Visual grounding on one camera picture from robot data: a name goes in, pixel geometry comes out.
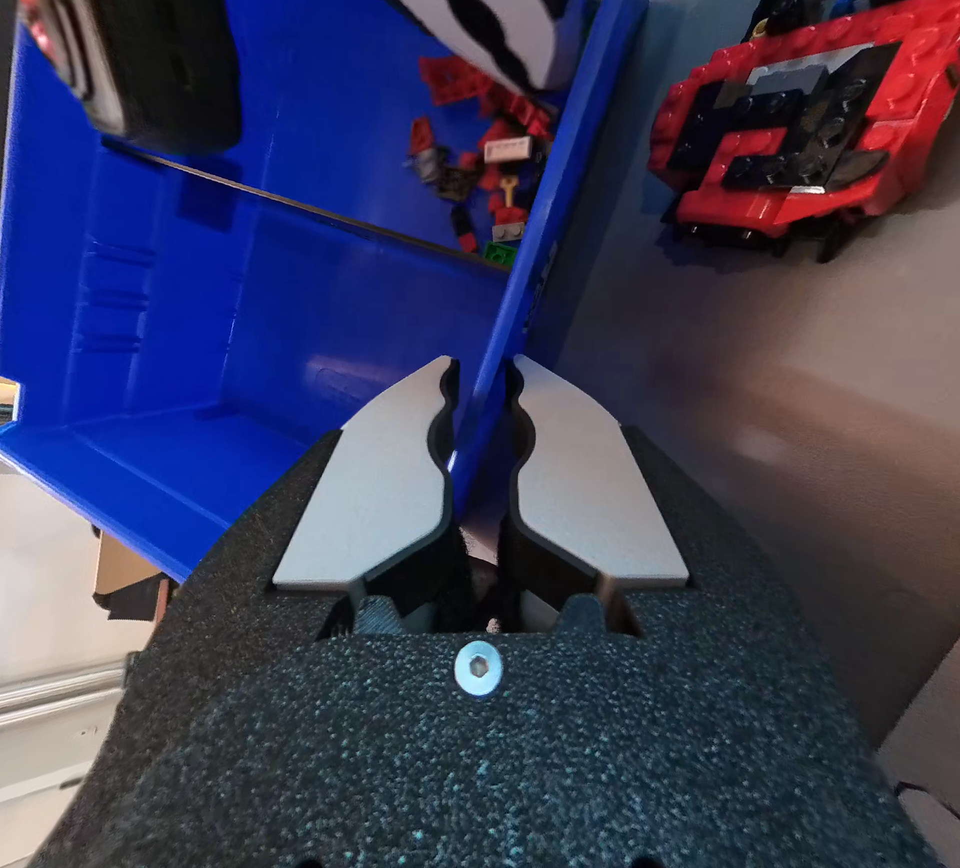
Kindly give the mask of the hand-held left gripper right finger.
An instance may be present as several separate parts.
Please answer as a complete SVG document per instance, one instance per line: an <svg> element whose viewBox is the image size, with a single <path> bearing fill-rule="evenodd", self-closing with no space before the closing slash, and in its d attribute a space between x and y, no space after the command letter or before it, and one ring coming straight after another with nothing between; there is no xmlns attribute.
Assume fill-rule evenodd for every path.
<svg viewBox="0 0 960 868"><path fill-rule="evenodd" d="M678 588L690 572L618 420L526 355L510 364L518 432L510 520L529 590Z"/></svg>

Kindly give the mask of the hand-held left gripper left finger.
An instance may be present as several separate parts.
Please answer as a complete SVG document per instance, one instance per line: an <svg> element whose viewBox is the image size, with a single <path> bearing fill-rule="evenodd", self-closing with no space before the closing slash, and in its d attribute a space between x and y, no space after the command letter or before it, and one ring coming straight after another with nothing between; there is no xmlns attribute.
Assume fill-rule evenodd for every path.
<svg viewBox="0 0 960 868"><path fill-rule="evenodd" d="M273 574L284 590L431 591L452 527L460 363L442 355L340 429Z"/></svg>

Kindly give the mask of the pile of mixed lego pieces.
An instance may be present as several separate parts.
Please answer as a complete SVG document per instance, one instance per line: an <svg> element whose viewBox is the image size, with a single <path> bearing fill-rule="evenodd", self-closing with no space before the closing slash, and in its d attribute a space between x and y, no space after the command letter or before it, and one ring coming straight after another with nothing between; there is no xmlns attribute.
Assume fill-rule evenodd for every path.
<svg viewBox="0 0 960 868"><path fill-rule="evenodd" d="M462 252L510 270L553 151L557 113L457 56L420 58L418 70L433 106L476 102L487 126L475 148L457 153L441 144L428 116L415 117L405 165L448 206Z"/></svg>

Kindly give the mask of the blue bin with black divider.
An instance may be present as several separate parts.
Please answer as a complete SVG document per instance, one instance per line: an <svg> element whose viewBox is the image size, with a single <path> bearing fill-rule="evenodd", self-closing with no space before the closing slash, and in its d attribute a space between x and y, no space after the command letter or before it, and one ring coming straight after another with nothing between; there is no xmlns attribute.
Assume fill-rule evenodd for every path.
<svg viewBox="0 0 960 868"><path fill-rule="evenodd" d="M461 364L467 499L649 0L601 0L512 266L466 254L402 161L443 48L382 0L226 0L244 138L150 157L96 132L16 39L2 207L2 458L184 581L324 433L427 362Z"/></svg>

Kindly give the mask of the red and black lego car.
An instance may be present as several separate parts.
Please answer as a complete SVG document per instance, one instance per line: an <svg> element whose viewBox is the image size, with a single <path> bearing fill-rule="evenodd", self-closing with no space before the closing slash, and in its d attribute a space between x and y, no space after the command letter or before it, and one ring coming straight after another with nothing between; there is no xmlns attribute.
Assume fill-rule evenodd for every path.
<svg viewBox="0 0 960 868"><path fill-rule="evenodd" d="M958 103L959 0L760 0L749 34L673 84L649 171L675 242L834 260L922 186Z"/></svg>

